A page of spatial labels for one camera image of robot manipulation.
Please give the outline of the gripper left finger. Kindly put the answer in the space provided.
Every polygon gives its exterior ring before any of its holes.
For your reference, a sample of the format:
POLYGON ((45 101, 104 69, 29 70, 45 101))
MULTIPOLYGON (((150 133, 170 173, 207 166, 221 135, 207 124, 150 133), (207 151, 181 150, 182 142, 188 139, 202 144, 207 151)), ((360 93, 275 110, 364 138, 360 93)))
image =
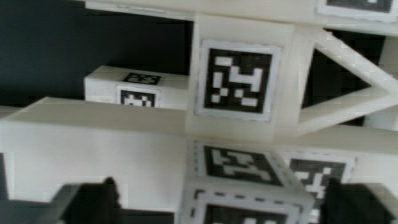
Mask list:
POLYGON ((33 224, 118 224, 118 192, 111 177, 101 183, 67 184, 33 224))

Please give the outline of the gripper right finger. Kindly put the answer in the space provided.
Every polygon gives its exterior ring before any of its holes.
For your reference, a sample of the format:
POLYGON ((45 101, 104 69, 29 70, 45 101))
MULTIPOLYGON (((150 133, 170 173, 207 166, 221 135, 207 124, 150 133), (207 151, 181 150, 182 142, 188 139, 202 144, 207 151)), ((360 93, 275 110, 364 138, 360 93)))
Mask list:
POLYGON ((378 192, 367 184, 346 184, 332 179, 319 206, 319 224, 398 224, 395 206, 378 192))

